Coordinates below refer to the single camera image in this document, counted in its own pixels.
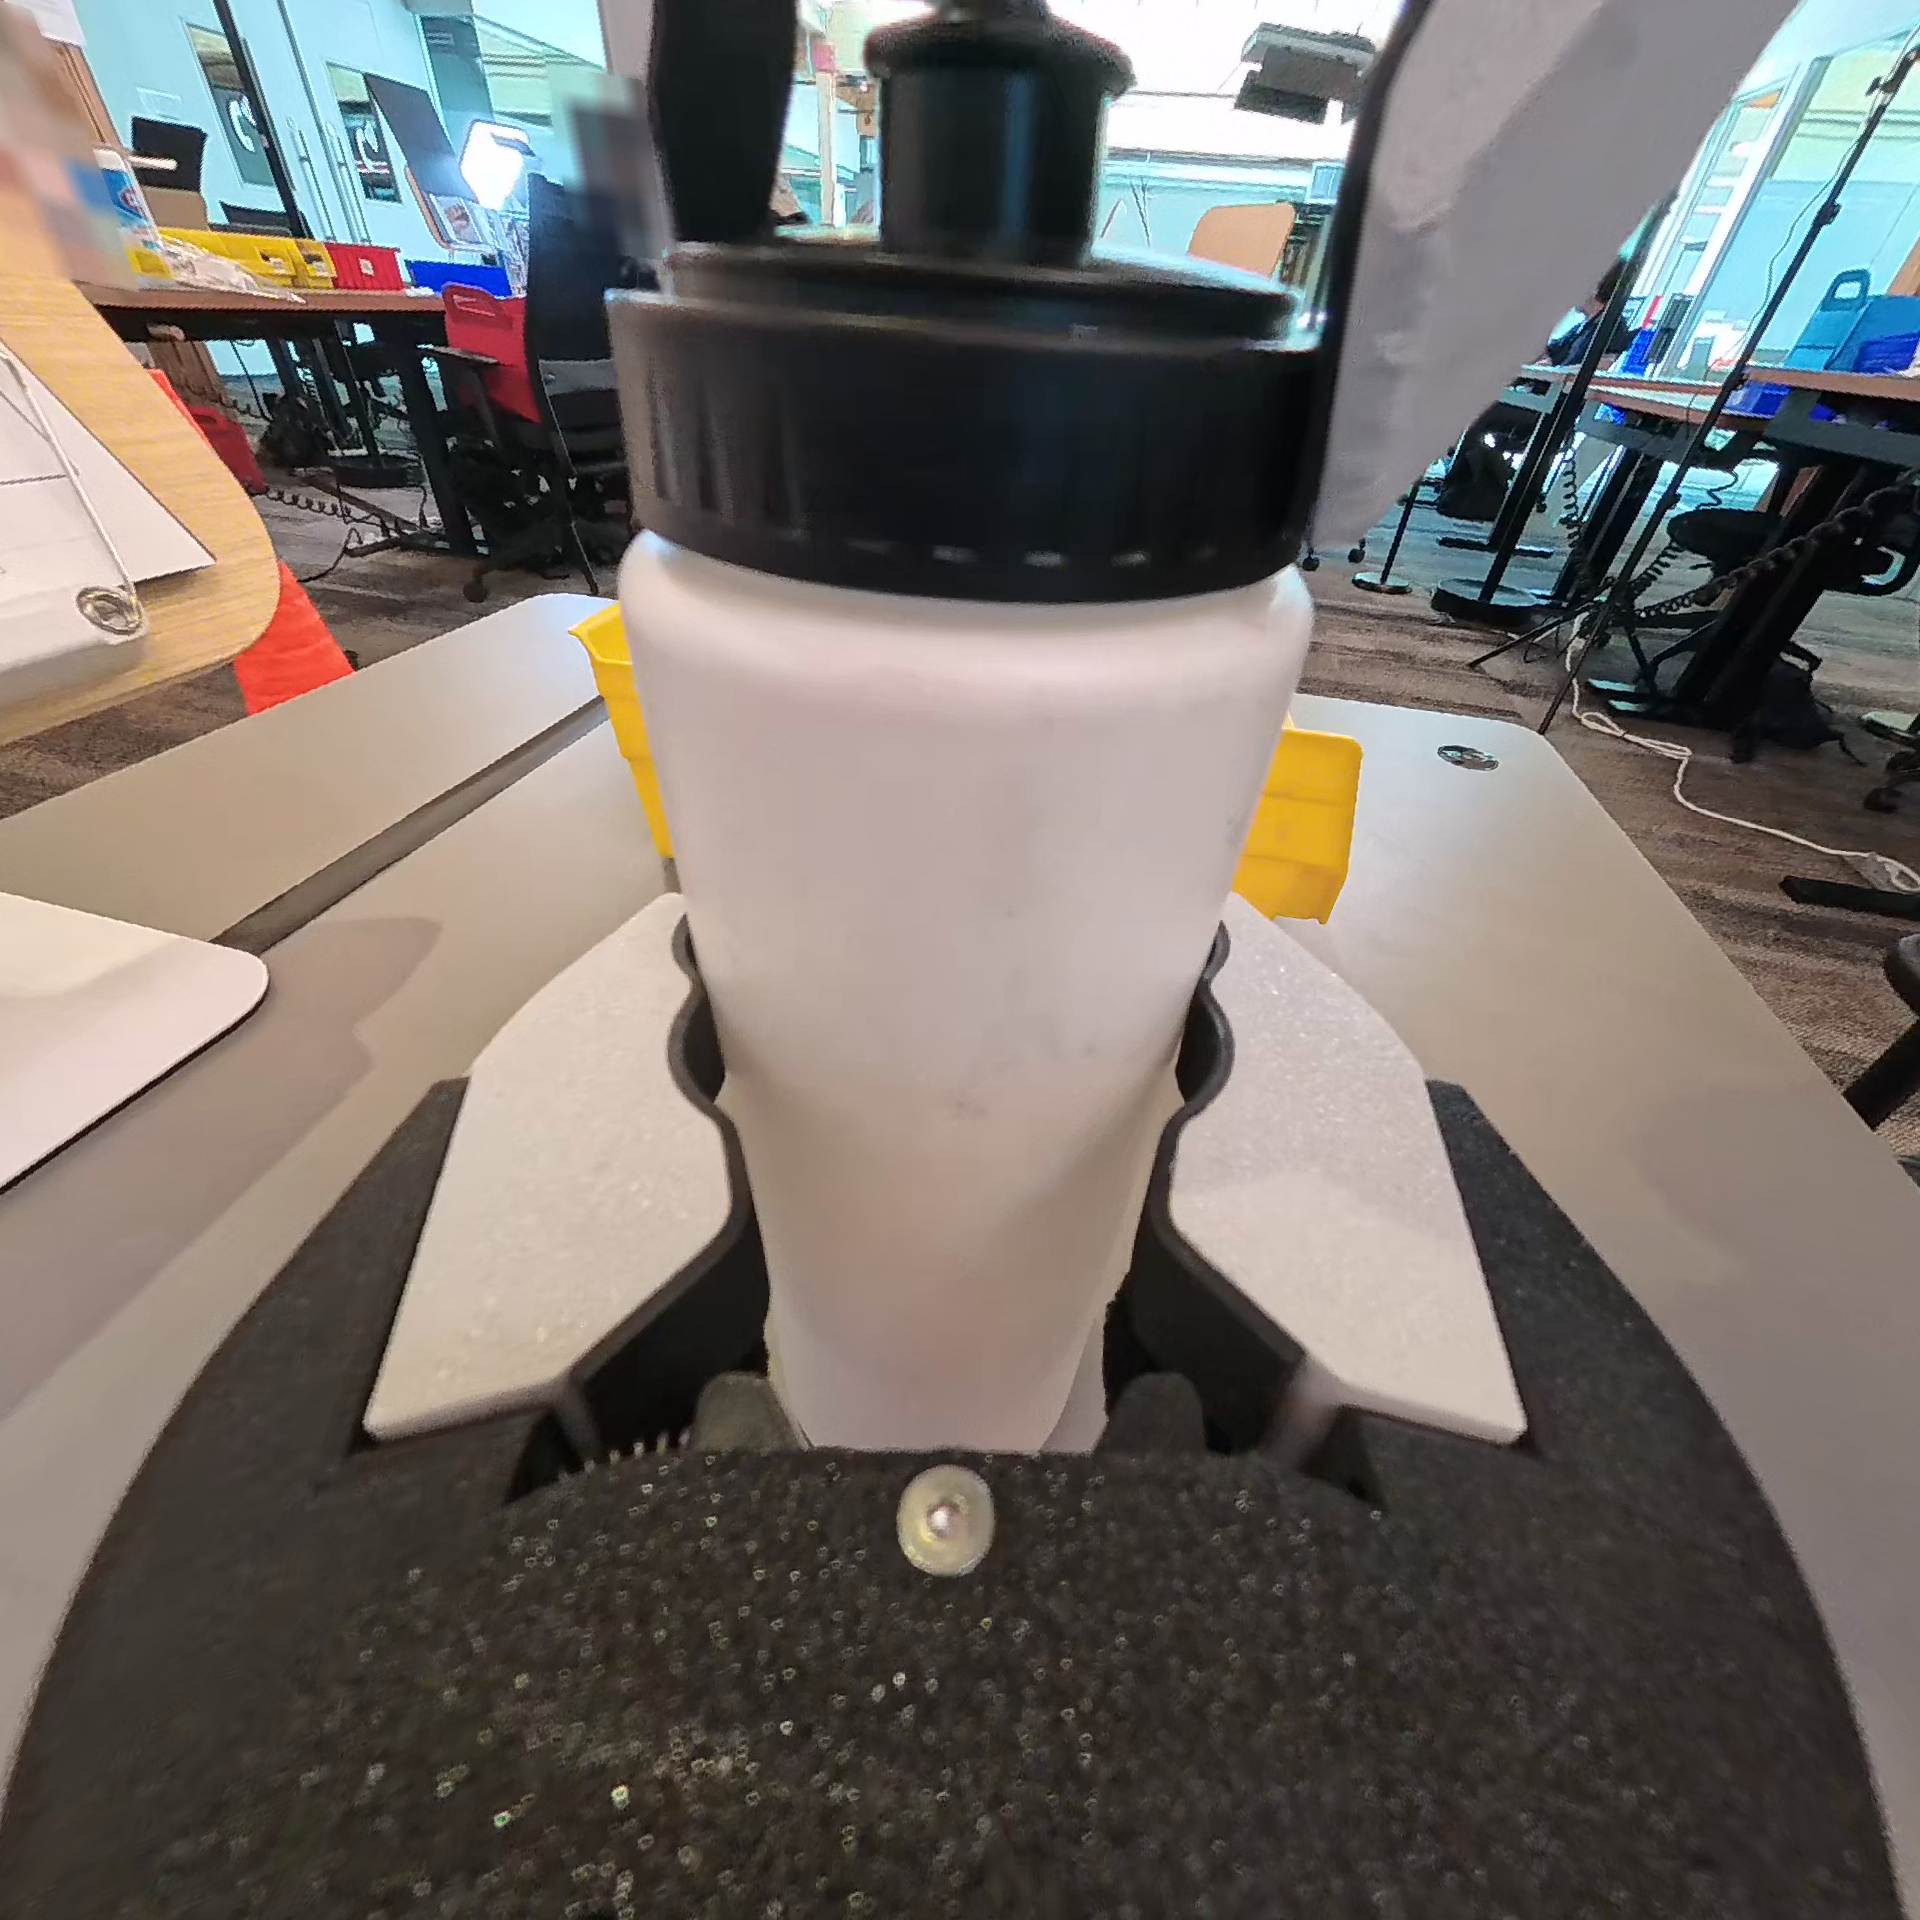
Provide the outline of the white wipes canister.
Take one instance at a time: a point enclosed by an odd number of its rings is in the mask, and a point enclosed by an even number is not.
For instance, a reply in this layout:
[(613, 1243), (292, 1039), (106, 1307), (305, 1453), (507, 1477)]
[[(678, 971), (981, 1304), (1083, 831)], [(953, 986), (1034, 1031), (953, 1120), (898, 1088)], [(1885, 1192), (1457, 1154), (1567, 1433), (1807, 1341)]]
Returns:
[(164, 239), (131, 161), (117, 147), (95, 147), (95, 162), (131, 272), (142, 277), (170, 277)]

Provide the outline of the blue background bins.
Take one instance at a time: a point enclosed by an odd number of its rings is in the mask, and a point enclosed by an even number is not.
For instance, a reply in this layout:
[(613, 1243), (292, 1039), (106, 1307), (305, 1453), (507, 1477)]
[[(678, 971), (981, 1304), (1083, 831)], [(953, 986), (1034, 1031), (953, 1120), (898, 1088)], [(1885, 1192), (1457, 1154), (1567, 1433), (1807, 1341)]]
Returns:
[[(1741, 324), (1723, 312), (1693, 321), (1693, 302), (1672, 298), (1654, 324), (1635, 328), (1613, 377), (1654, 377), (1708, 396), (1720, 384), (1741, 344)], [(1848, 268), (1830, 282), (1785, 350), (1754, 351), (1752, 369), (1769, 364), (1916, 384), (1916, 298), (1870, 289), (1870, 274)]]

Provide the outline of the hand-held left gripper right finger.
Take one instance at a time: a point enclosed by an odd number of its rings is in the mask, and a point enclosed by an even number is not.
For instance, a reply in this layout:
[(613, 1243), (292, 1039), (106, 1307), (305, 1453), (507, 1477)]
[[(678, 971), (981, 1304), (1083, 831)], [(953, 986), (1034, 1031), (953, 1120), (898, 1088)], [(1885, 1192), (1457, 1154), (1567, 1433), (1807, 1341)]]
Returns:
[(1528, 1418), (1424, 1066), (1229, 898), (1118, 1293), (1120, 1357), (1181, 1379), (1221, 1453), (1307, 1464), (1346, 1415), (1512, 1445)]

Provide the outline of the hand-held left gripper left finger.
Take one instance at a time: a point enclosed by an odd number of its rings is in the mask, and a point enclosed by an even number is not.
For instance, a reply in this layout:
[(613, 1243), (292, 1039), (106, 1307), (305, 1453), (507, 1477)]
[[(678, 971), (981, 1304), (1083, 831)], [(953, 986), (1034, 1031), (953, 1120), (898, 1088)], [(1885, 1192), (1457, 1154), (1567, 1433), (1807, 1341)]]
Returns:
[(375, 1444), (531, 1415), (575, 1453), (625, 1453), (753, 1368), (767, 1265), (721, 1084), (677, 896), (494, 1035), (371, 1382)]

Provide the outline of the black bottle lid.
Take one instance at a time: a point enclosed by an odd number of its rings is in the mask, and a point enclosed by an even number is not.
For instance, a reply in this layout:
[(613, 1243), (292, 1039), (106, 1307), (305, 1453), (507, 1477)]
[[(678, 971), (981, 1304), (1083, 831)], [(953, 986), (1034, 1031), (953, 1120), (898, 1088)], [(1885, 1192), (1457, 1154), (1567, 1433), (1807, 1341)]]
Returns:
[(760, 576), (1139, 603), (1301, 556), (1315, 347), (1282, 288), (1096, 259), (1126, 56), (1046, 2), (868, 40), (880, 227), (664, 244), (607, 298), (637, 527)]

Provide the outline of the small yellow bins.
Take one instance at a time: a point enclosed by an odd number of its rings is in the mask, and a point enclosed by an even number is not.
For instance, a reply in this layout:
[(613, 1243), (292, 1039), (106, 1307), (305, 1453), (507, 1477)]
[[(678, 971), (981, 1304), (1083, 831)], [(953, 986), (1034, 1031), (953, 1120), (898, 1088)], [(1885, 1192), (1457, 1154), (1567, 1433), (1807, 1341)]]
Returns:
[(334, 259), (318, 239), (156, 227), (156, 252), (170, 282), (193, 289), (305, 298), (338, 288)]

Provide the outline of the printed instruction sheet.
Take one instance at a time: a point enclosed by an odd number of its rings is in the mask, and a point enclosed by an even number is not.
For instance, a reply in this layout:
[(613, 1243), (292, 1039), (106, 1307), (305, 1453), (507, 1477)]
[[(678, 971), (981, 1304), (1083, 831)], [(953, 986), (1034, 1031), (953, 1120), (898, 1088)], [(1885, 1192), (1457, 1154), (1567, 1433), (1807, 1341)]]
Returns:
[(145, 588), (214, 556), (5, 350), (5, 707), (142, 660)]

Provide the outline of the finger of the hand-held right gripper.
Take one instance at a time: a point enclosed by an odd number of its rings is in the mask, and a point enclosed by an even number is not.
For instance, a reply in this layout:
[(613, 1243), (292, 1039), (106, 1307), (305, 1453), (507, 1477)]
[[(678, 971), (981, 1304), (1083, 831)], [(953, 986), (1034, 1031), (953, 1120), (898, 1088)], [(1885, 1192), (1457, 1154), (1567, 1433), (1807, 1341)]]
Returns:
[(1680, 185), (1794, 2), (1403, 2), (1360, 102), (1303, 449), (1365, 535)]
[(752, 244), (773, 224), (796, 2), (600, 2), (618, 85), (605, 178), (632, 244)]

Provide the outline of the background document stand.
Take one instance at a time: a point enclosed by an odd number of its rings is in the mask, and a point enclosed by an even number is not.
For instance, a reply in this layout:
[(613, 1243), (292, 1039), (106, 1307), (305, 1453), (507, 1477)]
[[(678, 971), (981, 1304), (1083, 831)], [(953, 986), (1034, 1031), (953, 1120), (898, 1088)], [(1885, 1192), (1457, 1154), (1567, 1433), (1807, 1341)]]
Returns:
[(1190, 239), (1190, 259), (1233, 274), (1278, 282), (1301, 209), (1292, 202), (1209, 207)]

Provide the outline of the white plastic bottle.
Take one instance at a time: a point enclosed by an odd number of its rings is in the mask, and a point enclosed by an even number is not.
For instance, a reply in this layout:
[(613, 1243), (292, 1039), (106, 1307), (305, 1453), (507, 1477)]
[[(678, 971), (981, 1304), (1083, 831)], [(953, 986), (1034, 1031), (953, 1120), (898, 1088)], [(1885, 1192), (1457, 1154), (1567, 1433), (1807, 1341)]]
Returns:
[(1043, 607), (641, 535), (622, 615), (812, 1445), (1034, 1453), (1310, 652), (1298, 564)]

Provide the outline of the orange traffic cone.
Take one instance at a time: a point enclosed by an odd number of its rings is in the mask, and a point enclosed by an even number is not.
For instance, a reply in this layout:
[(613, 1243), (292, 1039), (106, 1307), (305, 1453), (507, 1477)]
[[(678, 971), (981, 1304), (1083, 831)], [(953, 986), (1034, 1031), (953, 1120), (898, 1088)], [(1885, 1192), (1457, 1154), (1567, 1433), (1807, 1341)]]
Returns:
[(257, 641), (232, 660), (248, 715), (281, 707), (357, 674), (292, 564), (279, 564), (279, 607)]

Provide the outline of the yellow plastic bin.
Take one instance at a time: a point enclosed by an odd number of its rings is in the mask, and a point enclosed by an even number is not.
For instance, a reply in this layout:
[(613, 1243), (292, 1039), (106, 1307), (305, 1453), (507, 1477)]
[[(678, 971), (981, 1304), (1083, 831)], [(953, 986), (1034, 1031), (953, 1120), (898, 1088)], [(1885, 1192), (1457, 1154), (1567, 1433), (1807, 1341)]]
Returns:
[[(634, 775), (653, 850), (673, 861), (661, 771), (637, 694), (628, 626), (618, 607), (591, 610), (573, 626), (607, 706), (618, 752)], [(1263, 791), (1237, 857), (1233, 896), (1269, 922), (1328, 923), (1346, 892), (1362, 743), (1335, 730), (1282, 726)]]

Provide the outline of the red chair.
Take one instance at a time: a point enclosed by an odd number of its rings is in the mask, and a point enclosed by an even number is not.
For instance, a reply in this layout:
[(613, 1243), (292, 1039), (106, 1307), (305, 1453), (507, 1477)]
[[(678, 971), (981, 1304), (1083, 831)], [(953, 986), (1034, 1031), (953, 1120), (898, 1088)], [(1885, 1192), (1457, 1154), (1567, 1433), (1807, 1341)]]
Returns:
[(442, 312), (449, 350), (467, 355), (465, 364), (478, 373), (494, 412), (539, 425), (542, 396), (530, 364), (525, 300), (494, 294), (470, 282), (449, 282), (442, 288)]

